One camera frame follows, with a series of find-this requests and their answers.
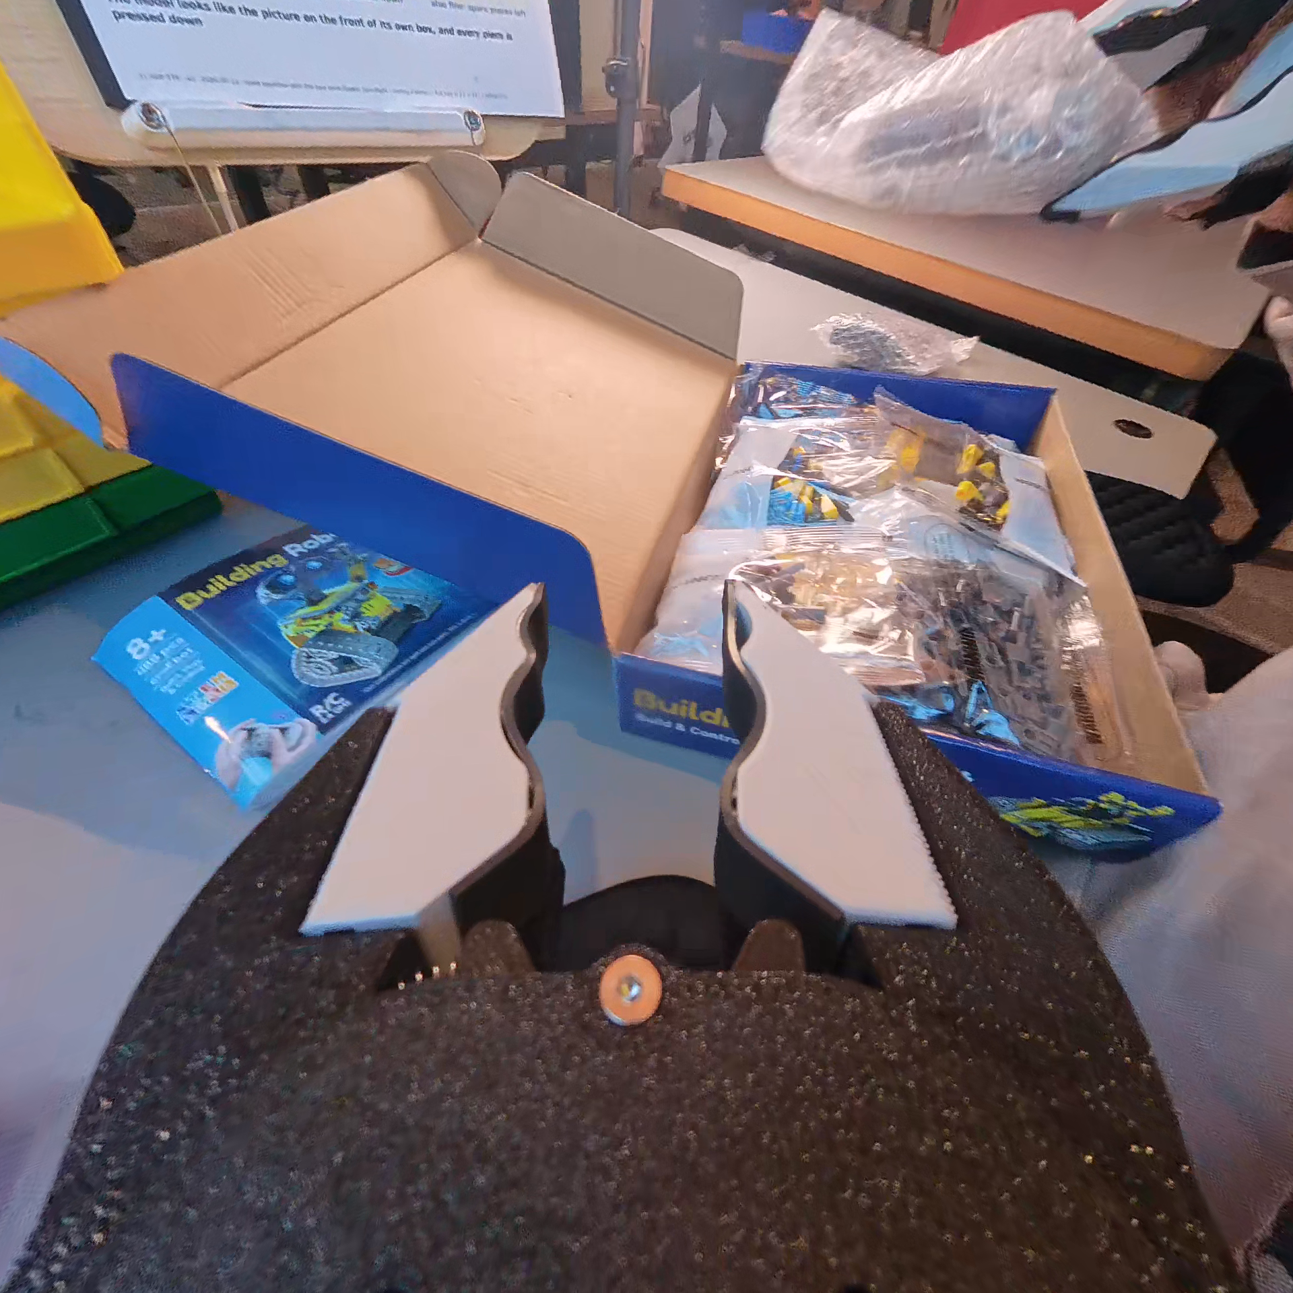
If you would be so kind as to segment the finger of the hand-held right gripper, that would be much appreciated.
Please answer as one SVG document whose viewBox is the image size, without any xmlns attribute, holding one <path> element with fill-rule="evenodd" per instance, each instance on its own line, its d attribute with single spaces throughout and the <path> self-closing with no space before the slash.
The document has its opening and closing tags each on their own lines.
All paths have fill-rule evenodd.
<svg viewBox="0 0 1293 1293">
<path fill-rule="evenodd" d="M 1106 1 L 1089 39 L 1136 90 L 1229 60 L 1227 1 Z"/>
<path fill-rule="evenodd" d="M 1219 201 L 1204 221 L 1268 204 L 1291 178 L 1291 28 L 1276 31 L 1202 120 L 1123 154 L 1044 204 L 1046 221 Z"/>
</svg>

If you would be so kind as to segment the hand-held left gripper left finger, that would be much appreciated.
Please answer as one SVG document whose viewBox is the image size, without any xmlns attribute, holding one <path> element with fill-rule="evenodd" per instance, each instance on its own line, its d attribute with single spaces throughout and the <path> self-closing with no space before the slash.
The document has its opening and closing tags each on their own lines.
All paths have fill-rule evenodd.
<svg viewBox="0 0 1293 1293">
<path fill-rule="evenodd" d="M 402 691 L 302 935 L 400 930 L 434 975 L 533 973 L 548 933 L 548 606 L 526 584 Z"/>
</svg>

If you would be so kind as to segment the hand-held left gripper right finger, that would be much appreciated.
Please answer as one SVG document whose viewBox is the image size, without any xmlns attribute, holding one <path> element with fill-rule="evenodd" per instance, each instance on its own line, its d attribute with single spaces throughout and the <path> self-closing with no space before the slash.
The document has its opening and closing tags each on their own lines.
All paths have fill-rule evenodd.
<svg viewBox="0 0 1293 1293">
<path fill-rule="evenodd" d="M 779 894 L 836 926 L 952 928 L 956 911 L 883 740 L 875 697 L 749 584 L 721 591 L 721 700 L 738 740 L 719 823 L 738 920 Z"/>
</svg>

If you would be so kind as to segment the bag of grey bricks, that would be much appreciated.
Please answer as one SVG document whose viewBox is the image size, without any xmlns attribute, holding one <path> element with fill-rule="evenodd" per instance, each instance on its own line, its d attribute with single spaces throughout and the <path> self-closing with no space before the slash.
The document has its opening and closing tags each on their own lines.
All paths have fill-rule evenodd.
<svg viewBox="0 0 1293 1293">
<path fill-rule="evenodd" d="M 730 580 L 918 725 L 1114 766 L 1121 712 L 1089 597 L 1026 559 L 783 546 Z"/>
</svg>

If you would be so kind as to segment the bag of wheels and beams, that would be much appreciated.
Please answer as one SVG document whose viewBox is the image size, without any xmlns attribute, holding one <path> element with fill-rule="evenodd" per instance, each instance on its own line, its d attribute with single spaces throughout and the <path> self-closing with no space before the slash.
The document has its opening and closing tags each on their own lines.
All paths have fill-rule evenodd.
<svg viewBox="0 0 1293 1293">
<path fill-rule="evenodd" d="M 969 424 L 918 411 L 883 387 L 873 394 L 873 407 L 888 432 L 900 482 L 930 492 L 999 546 L 1061 576 L 1076 576 L 1039 458 Z"/>
</svg>

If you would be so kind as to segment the blue cardboard kit box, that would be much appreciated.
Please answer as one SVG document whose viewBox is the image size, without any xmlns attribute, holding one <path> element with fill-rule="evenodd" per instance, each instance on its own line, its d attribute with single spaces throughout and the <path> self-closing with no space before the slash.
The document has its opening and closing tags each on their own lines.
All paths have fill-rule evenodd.
<svg viewBox="0 0 1293 1293">
<path fill-rule="evenodd" d="M 702 509 L 742 281 L 449 152 L 1 319 L 1 372 L 108 447 L 614 655 L 620 729 L 727 762 L 721 685 L 637 661 Z"/>
</svg>

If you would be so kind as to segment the wood-edged table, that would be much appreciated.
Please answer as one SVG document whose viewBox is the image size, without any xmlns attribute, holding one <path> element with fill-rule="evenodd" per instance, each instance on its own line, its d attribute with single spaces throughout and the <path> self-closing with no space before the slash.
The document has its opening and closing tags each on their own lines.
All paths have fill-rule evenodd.
<svg viewBox="0 0 1293 1293">
<path fill-rule="evenodd" d="M 667 167 L 661 193 L 1180 379 L 1208 379 L 1268 300 L 1236 266 L 1247 229 L 1234 223 L 885 214 L 804 189 L 761 155 Z"/>
</svg>

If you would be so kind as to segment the bubble wrap bag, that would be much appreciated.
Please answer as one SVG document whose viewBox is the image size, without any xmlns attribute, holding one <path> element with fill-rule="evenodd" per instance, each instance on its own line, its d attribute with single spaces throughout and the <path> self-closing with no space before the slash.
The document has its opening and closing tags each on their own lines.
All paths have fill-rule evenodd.
<svg viewBox="0 0 1293 1293">
<path fill-rule="evenodd" d="M 761 152 L 785 180 L 864 208 L 1035 216 L 1155 137 L 1142 90 L 1067 11 L 939 56 L 824 7 Z"/>
</svg>

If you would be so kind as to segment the blue robot kit booklet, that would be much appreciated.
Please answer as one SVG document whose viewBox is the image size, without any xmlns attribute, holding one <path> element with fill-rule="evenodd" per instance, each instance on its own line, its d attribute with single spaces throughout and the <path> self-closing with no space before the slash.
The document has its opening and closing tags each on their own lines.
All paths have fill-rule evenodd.
<svg viewBox="0 0 1293 1293">
<path fill-rule="evenodd" d="M 93 661 L 257 809 L 492 610 L 443 576 L 298 526 L 137 605 Z"/>
</svg>

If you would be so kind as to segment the bag of yellow blue pins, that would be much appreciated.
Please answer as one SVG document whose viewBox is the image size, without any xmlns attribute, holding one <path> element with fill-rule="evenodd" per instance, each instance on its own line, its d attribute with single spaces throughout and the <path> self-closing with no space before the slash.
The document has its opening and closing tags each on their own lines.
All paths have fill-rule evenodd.
<svg viewBox="0 0 1293 1293">
<path fill-rule="evenodd" d="M 888 434 L 873 417 L 744 417 L 695 528 L 847 524 L 892 475 Z"/>
</svg>

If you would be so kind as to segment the black office chair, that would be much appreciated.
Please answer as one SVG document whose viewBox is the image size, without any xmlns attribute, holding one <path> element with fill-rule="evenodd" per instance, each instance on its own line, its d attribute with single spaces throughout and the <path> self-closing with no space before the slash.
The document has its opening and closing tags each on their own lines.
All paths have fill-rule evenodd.
<svg viewBox="0 0 1293 1293">
<path fill-rule="evenodd" d="M 1086 477 L 1140 599 L 1198 608 L 1230 593 L 1232 561 L 1185 499 L 1095 471 Z"/>
</svg>

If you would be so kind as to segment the green storage bin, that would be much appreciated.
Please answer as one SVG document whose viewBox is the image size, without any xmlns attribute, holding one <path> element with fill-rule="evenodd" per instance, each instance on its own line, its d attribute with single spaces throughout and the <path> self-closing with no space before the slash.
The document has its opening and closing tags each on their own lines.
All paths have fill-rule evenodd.
<svg viewBox="0 0 1293 1293">
<path fill-rule="evenodd" d="M 221 513 L 216 490 L 161 466 L 1 522 L 1 608 L 28 603 Z"/>
</svg>

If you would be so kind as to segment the black tripod pole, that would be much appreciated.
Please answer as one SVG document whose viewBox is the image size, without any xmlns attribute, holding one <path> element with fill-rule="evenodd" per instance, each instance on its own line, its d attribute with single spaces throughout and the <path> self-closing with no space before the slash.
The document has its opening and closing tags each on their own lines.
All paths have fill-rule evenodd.
<svg viewBox="0 0 1293 1293">
<path fill-rule="evenodd" d="M 603 65 L 605 90 L 616 105 L 610 199 L 612 210 L 621 217 L 631 217 L 631 169 L 637 154 L 640 80 L 640 5 L 642 1 L 616 3 L 616 48 Z"/>
</svg>

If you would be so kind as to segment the white document stand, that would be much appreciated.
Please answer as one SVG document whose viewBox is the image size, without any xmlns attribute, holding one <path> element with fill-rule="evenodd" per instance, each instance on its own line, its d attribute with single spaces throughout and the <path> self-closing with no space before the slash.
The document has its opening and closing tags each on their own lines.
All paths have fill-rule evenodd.
<svg viewBox="0 0 1293 1293">
<path fill-rule="evenodd" d="M 565 129 L 582 105 L 578 1 L 548 1 L 548 9 L 565 103 L 559 118 L 125 101 L 73 1 L 3 1 L 1 61 L 50 148 L 103 169 L 409 163 L 439 150 L 496 161 Z"/>
</svg>

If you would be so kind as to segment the yellow storage bin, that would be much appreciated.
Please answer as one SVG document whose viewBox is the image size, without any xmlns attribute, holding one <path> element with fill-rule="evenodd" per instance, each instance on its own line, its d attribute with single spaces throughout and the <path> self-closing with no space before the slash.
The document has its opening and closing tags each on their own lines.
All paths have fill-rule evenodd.
<svg viewBox="0 0 1293 1293">
<path fill-rule="evenodd" d="M 120 274 L 105 229 L 1 73 L 1 323 L 28 304 Z M 69 379 L 1 336 L 3 524 L 144 467 L 105 447 L 99 415 Z"/>
</svg>

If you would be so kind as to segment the printed instruction sheet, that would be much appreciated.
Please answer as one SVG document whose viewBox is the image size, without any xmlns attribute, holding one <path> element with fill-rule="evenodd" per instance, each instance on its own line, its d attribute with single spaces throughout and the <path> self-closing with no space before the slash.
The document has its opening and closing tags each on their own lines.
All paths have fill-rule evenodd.
<svg viewBox="0 0 1293 1293">
<path fill-rule="evenodd" d="M 73 1 L 125 101 L 559 118 L 546 1 Z"/>
</svg>

